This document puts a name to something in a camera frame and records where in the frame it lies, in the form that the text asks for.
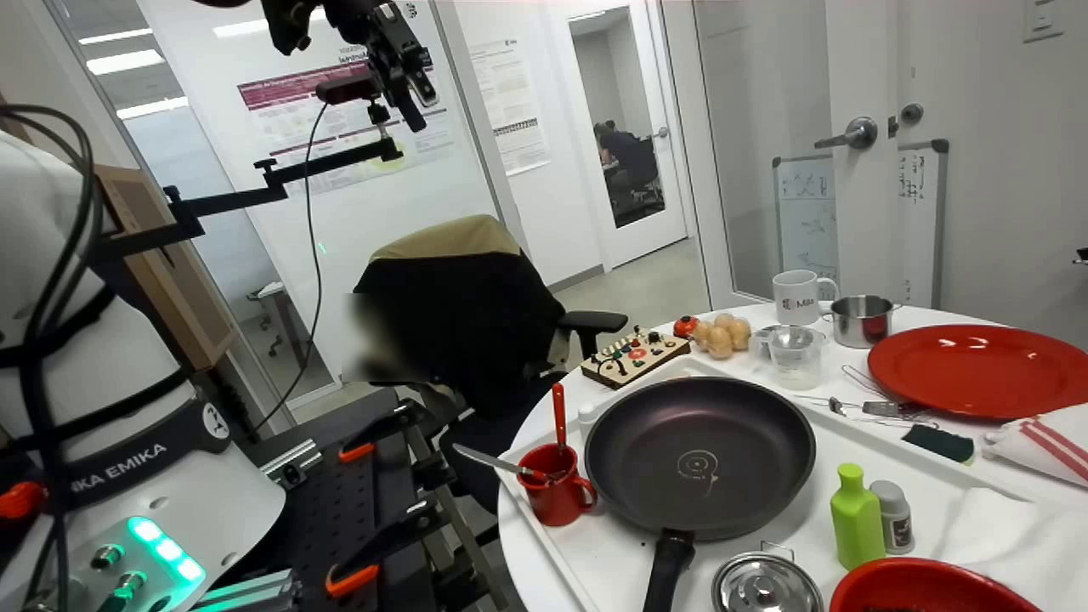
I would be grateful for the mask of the robot base with lights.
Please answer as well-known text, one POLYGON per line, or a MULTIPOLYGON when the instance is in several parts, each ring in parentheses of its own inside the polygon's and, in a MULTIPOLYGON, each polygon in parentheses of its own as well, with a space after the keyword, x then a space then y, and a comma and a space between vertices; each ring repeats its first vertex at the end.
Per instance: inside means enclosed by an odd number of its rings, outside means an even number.
POLYGON ((42 517, 0 577, 0 612, 192 612, 278 519, 286 490, 211 403, 73 466, 68 576, 37 562, 42 517))

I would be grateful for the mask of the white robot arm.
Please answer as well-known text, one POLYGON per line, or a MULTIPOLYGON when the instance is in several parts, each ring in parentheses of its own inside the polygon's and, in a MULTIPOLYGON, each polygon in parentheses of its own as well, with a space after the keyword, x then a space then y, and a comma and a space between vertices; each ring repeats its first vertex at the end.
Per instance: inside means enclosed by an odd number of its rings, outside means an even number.
POLYGON ((47 141, 55 141, 79 171, 79 217, 62 246, 57 264, 46 282, 26 338, 14 348, 14 369, 42 369, 50 354, 73 344, 86 327, 93 327, 117 301, 117 285, 105 282, 82 311, 68 314, 68 301, 86 272, 122 272, 130 254, 160 252, 178 240, 192 240, 205 230, 209 216, 260 209, 286 201, 294 179, 311 179, 326 171, 340 171, 366 159, 397 159, 397 144, 383 134, 392 109, 403 114, 413 134, 425 125, 416 97, 434 100, 430 83, 432 58, 413 33, 408 22, 392 0, 262 0, 272 43, 284 55, 302 51, 311 43, 311 14, 322 9, 346 43, 361 43, 366 63, 349 68, 343 77, 326 77, 318 85, 322 106, 340 106, 349 100, 366 101, 372 125, 380 134, 375 144, 340 149, 319 159, 302 159, 294 166, 277 166, 262 159, 262 187, 216 193, 198 201, 173 201, 169 217, 150 230, 105 234, 101 230, 101 179, 93 171, 93 144, 86 131, 47 106, 0 106, 5 120, 23 124, 47 141))

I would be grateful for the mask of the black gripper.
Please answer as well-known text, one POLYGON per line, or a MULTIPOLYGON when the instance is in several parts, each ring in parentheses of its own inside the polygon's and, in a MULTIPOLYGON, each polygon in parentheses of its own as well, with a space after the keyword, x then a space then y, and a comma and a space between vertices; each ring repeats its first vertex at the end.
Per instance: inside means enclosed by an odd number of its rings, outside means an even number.
POLYGON ((322 14, 346 43, 365 49, 365 63, 343 75, 379 75, 383 97, 375 101, 397 109, 413 134, 425 131, 425 106, 434 101, 432 51, 395 0, 262 0, 262 14, 272 49, 284 55, 306 51, 311 22, 322 14))

